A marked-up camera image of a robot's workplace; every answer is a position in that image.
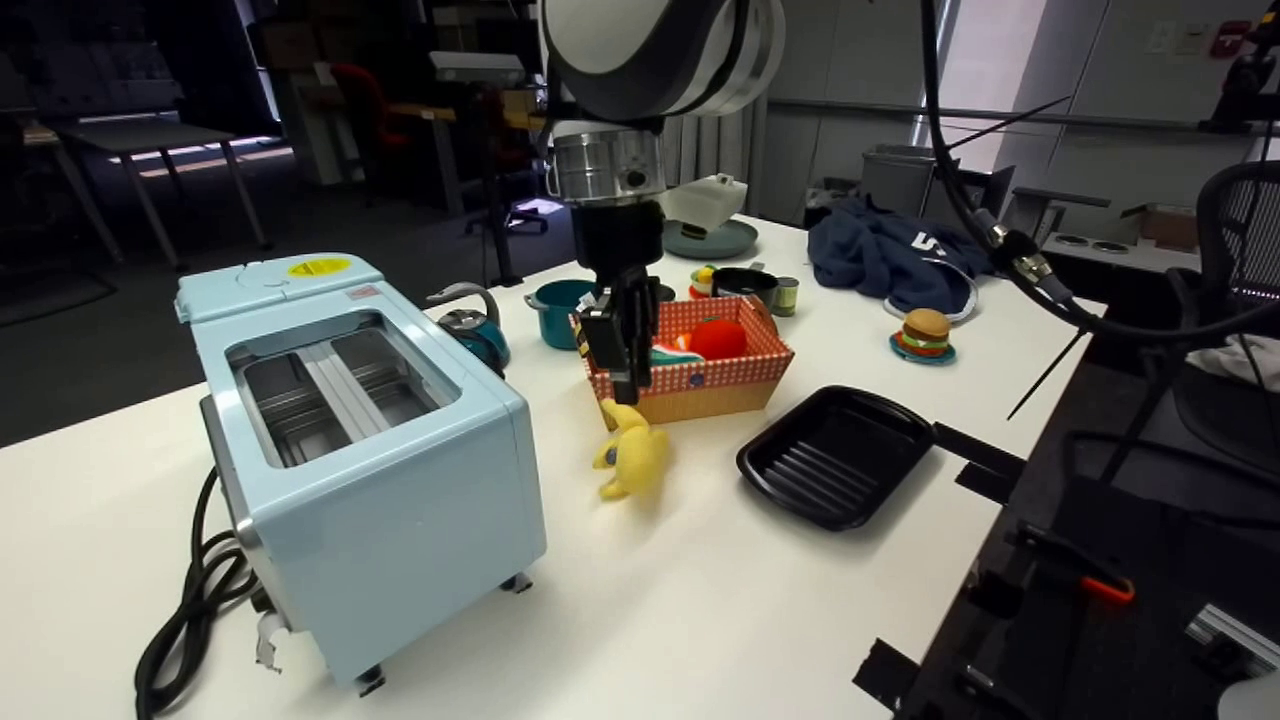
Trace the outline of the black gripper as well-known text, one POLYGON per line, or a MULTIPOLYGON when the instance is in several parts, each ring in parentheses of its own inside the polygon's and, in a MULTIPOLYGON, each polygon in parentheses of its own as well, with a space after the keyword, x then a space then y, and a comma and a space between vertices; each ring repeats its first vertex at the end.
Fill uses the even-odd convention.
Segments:
POLYGON ((657 300, 646 294, 648 267, 659 261, 665 213, 657 199, 636 204, 576 204, 576 261, 596 277, 604 305, 582 317, 589 362, 629 401, 654 383, 657 300))

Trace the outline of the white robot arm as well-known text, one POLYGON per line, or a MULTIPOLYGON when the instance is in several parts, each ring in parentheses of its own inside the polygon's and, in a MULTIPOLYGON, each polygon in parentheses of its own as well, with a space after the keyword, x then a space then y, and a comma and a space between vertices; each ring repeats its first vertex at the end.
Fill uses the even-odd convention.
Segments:
POLYGON ((620 403, 654 383, 665 253, 659 130, 672 115, 732 115, 776 74, 781 0, 538 0, 549 71, 554 197, 596 277, 589 360, 620 403))

